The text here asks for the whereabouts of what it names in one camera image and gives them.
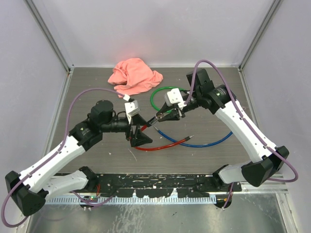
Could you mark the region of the red cable lock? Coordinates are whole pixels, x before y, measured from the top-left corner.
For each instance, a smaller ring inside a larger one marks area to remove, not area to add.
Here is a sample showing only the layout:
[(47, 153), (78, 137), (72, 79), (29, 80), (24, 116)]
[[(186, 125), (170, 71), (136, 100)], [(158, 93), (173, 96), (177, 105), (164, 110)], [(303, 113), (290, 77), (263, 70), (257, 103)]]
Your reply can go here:
[[(144, 130), (153, 126), (155, 123), (158, 122), (158, 119), (157, 117), (153, 117), (152, 119), (148, 120), (147, 121), (147, 124), (144, 125), (144, 126), (140, 126), (140, 129), (141, 131), (144, 133)], [(175, 143), (170, 143), (170, 144), (167, 144), (167, 145), (163, 145), (163, 146), (157, 146), (157, 147), (149, 147), (149, 148), (146, 148), (146, 147), (142, 147), (142, 146), (139, 146), (139, 147), (134, 147), (135, 149), (137, 150), (140, 150), (140, 151), (157, 151), (157, 150), (164, 150), (164, 149), (168, 149), (168, 148), (172, 148), (174, 146), (177, 146), (177, 145), (180, 145), (181, 143), (184, 143), (184, 142), (187, 142), (189, 141), (190, 139), (192, 138), (192, 136), (187, 136), (185, 137), (184, 139), (182, 140), (179, 140)]]

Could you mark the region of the green cable lock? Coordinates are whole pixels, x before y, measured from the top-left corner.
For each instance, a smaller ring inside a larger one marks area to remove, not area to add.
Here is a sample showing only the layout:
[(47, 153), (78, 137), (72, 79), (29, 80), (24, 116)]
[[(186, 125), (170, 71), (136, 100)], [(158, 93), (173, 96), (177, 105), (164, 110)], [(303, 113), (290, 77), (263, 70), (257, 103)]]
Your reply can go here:
[(155, 95), (156, 95), (158, 92), (162, 91), (162, 90), (172, 90), (172, 89), (175, 89), (175, 88), (178, 88), (180, 91), (185, 91), (185, 92), (187, 92), (186, 89), (183, 89), (183, 88), (180, 88), (180, 87), (176, 87), (176, 86), (164, 86), (164, 87), (158, 88), (158, 89), (156, 89), (156, 90), (151, 94), (151, 96), (150, 96), (150, 104), (151, 104), (151, 106), (152, 106), (155, 110), (159, 111), (160, 109), (155, 105), (155, 102), (154, 102), (154, 97), (155, 97)]

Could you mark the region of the blue cable lock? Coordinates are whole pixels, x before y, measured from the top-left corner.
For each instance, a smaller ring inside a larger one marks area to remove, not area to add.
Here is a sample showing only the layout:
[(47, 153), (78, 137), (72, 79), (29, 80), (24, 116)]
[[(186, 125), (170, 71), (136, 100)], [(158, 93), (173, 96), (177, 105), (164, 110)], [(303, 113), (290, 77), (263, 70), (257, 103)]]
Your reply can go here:
[[(154, 126), (154, 129), (164, 138), (168, 139), (169, 141), (175, 143), (177, 142), (175, 139), (169, 137), (168, 135), (166, 135), (165, 133), (163, 133), (163, 131), (161, 131), (158, 127)], [(230, 136), (232, 136), (233, 133), (230, 132), (228, 133), (225, 137), (223, 137), (222, 139), (216, 141), (216, 142), (212, 142), (212, 143), (207, 143), (207, 144), (188, 144), (188, 143), (181, 143), (181, 146), (184, 147), (189, 147), (189, 148), (207, 148), (207, 147), (212, 147), (212, 146), (216, 146), (224, 141), (226, 141)]]

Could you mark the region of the red lock keys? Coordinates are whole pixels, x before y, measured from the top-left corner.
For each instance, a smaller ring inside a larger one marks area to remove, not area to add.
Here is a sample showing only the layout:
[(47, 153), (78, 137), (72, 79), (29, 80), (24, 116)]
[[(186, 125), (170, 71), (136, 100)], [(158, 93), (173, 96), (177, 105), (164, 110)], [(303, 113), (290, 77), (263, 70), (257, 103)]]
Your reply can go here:
[(159, 113), (159, 114), (157, 114), (157, 115), (156, 115), (156, 117), (157, 117), (157, 119), (161, 119), (161, 118), (163, 118), (163, 113)]

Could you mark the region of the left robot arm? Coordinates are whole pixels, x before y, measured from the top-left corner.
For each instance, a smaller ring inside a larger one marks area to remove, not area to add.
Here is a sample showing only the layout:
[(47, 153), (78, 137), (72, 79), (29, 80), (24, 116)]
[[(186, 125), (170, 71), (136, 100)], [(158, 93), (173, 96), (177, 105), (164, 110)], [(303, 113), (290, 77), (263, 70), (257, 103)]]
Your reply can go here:
[(93, 192), (99, 184), (98, 176), (87, 166), (72, 174), (52, 177), (70, 161), (101, 142), (104, 133), (124, 133), (132, 147), (152, 143), (140, 126), (147, 122), (139, 115), (136, 100), (125, 103), (125, 117), (118, 117), (113, 103), (98, 101), (87, 119), (76, 124), (65, 139), (45, 157), (20, 173), (5, 176), (7, 190), (14, 203), (25, 216), (38, 212), (56, 196), (76, 190)]

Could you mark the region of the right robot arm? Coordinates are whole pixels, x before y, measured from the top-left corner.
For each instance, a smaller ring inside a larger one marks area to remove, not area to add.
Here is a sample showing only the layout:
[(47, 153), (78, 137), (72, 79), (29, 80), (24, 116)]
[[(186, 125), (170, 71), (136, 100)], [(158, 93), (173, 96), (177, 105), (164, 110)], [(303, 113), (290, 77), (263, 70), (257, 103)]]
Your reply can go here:
[(259, 187), (277, 173), (289, 156), (285, 146), (277, 147), (250, 120), (225, 85), (215, 87), (204, 68), (196, 74), (187, 74), (194, 81), (194, 92), (174, 88), (165, 95), (165, 103), (157, 112), (159, 122), (179, 120), (185, 113), (198, 107), (208, 109), (220, 119), (236, 136), (246, 150), (249, 161), (240, 165), (224, 165), (213, 173), (213, 185), (225, 191), (231, 183), (248, 182)]

